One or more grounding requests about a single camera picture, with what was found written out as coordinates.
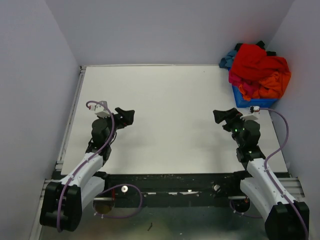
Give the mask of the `red t shirt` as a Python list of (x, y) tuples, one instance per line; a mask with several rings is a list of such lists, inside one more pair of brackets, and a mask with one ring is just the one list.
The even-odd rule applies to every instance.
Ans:
[(258, 81), (273, 73), (289, 73), (287, 61), (283, 57), (268, 55), (255, 44), (242, 44), (230, 71), (242, 79)]

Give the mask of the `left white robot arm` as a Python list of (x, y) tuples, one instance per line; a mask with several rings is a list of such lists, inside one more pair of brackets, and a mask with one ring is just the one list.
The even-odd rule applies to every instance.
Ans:
[(104, 101), (89, 107), (97, 116), (91, 124), (91, 139), (83, 159), (68, 175), (59, 181), (51, 181), (44, 190), (39, 223), (61, 231), (73, 232), (78, 227), (84, 208), (95, 196), (107, 197), (111, 185), (99, 171), (111, 154), (111, 142), (117, 130), (134, 122), (134, 110), (115, 108), (116, 113)]

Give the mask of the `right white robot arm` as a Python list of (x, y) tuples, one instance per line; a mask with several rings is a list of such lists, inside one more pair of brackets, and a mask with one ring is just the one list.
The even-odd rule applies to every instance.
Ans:
[(250, 113), (243, 115), (236, 108), (214, 110), (217, 124), (225, 122), (223, 129), (231, 133), (237, 143), (236, 156), (250, 177), (238, 178), (230, 183), (230, 191), (245, 194), (254, 204), (262, 219), (270, 240), (309, 239), (310, 210), (303, 201), (296, 200), (271, 170), (260, 149), (260, 124), (256, 121), (261, 108), (252, 106)]

